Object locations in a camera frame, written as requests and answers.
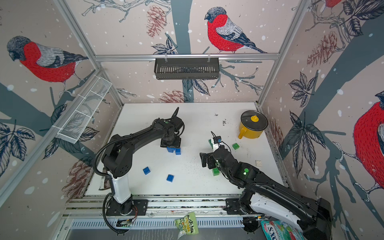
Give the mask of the long blue lego brick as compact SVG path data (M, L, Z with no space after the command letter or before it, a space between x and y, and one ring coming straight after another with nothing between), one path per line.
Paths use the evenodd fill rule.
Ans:
M169 153L175 153L176 154L176 149L180 149L180 148L170 148L170 147L167 147L167 151Z

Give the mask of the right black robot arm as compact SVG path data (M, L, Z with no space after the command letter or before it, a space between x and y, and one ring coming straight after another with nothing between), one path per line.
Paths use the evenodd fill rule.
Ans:
M307 240L333 238L332 210L327 200L314 200L292 191L257 167L238 162L224 146L212 153L200 153L200 158L204 168L217 167L231 184L242 190L238 199L226 199L227 214L272 217L296 228Z

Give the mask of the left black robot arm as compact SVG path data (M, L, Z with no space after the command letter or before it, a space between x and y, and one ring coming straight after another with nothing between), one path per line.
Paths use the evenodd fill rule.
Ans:
M152 124L133 134L114 135L95 155L94 173L111 183L113 199L120 205L132 200L128 172L132 168L133 154L140 148L160 139L162 148L179 149L185 124L179 117L155 119Z

